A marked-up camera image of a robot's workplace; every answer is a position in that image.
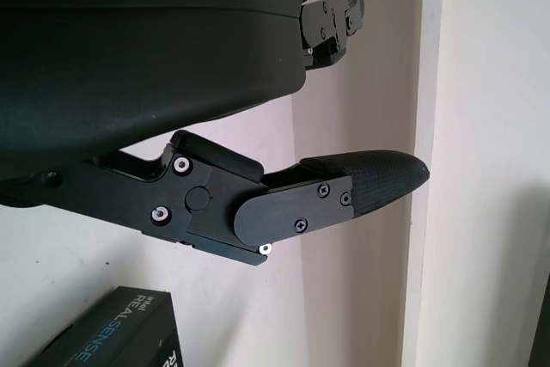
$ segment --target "box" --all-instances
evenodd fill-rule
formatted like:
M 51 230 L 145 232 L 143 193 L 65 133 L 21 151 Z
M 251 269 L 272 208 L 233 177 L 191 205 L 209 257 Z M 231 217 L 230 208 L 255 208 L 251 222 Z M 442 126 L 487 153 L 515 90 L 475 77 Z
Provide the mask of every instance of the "box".
M 117 288 L 29 364 L 53 366 L 183 366 L 170 293 Z

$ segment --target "silver screw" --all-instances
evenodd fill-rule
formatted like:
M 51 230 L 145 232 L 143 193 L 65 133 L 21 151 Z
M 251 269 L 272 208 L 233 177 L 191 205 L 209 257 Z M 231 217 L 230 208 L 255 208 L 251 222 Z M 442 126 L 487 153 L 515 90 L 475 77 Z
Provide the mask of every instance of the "silver screw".
M 343 193 L 342 196 L 340 197 L 340 203 L 343 206 L 348 206 L 349 204 L 351 204 L 351 195 L 350 195 L 350 193 Z
M 262 255 L 269 255 L 271 251 L 272 251 L 272 244 L 266 244 L 260 247 L 260 254 Z
M 165 206 L 157 206 L 151 212 L 151 219 L 156 223 L 162 223 L 170 217 L 170 211 Z
M 178 174 L 184 174 L 191 167 L 191 163 L 187 158 L 180 156 L 174 161 L 174 171 Z
M 302 232 L 304 232 L 306 229 L 308 228 L 308 221 L 306 221 L 305 219 L 298 219 L 295 223 L 294 223 L 294 230 L 295 232 L 297 232 L 298 234 L 301 234 Z
M 317 188 L 317 195 L 319 195 L 321 198 L 326 198 L 329 193 L 330 187 L 328 186 L 328 184 L 320 184 Z

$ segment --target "black screw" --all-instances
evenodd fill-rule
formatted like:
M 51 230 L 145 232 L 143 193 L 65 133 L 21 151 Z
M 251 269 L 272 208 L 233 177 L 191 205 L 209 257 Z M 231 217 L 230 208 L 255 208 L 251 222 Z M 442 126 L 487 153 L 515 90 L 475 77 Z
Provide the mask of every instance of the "black screw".
M 342 196 L 340 197 L 340 203 L 343 206 L 348 206 L 349 204 L 351 204 L 351 195 L 350 195 L 350 193 L 343 193 Z
M 317 195 L 321 198 L 326 198 L 328 194 L 330 193 L 330 187 L 328 184 L 320 184 L 317 188 Z
M 42 183 L 49 188 L 59 187 L 62 181 L 63 177 L 59 172 L 52 171 L 42 175 Z
M 305 219 L 298 219 L 296 221 L 296 223 L 294 224 L 294 230 L 295 232 L 297 232 L 298 234 L 301 234 L 302 232 L 304 232 L 306 229 L 308 228 L 308 221 L 306 221 Z

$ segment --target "black metal bracket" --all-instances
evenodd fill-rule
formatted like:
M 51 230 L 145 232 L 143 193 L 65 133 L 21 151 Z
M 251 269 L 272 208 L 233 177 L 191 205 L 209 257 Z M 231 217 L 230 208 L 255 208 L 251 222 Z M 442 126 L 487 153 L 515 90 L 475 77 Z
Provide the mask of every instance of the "black metal bracket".
M 0 182 L 0 200 L 51 205 L 258 265 L 271 251 L 266 244 L 352 219 L 339 199 L 350 190 L 351 178 L 299 164 L 264 174 L 256 161 L 180 131 L 154 161 L 121 151 L 97 156 Z M 301 219 L 307 228 L 296 229 Z
M 347 38 L 363 26 L 364 0 L 321 0 L 302 6 L 302 48 L 306 69 L 336 64 Z
M 313 180 L 269 191 L 245 202 L 235 216 L 235 233 L 245 244 L 282 241 L 353 219 L 351 177 Z

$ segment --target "screw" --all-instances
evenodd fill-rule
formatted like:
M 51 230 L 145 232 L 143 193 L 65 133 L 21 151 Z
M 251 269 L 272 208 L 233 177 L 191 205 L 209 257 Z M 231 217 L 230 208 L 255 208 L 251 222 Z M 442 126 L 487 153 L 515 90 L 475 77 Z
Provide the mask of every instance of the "screw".
M 349 204 L 351 204 L 351 195 L 350 195 L 350 193 L 343 193 L 342 196 L 340 197 L 340 203 L 343 206 L 348 206 Z
M 62 180 L 63 177 L 61 176 L 61 174 L 55 171 L 51 171 L 42 175 L 42 183 L 49 188 L 59 187 Z
M 328 186 L 328 184 L 320 184 L 317 188 L 317 195 L 319 195 L 321 198 L 326 198 L 329 193 L 330 187 Z
M 170 211 L 165 206 L 157 206 L 151 212 L 151 219 L 153 220 L 153 223 L 157 225 L 161 223 L 168 223 L 169 218 L 170 218 Z
M 174 161 L 174 171 L 176 174 L 184 174 L 189 171 L 190 168 L 191 162 L 183 156 L 180 156 Z
M 296 221 L 296 223 L 294 224 L 294 230 L 295 230 L 295 232 L 297 232 L 298 234 L 301 234 L 301 233 L 304 232 L 307 228 L 308 228 L 308 221 L 306 221 L 306 220 L 303 219 L 303 218 L 298 219 L 298 220 Z
M 272 244 L 262 245 L 260 247 L 260 254 L 268 255 L 272 251 Z

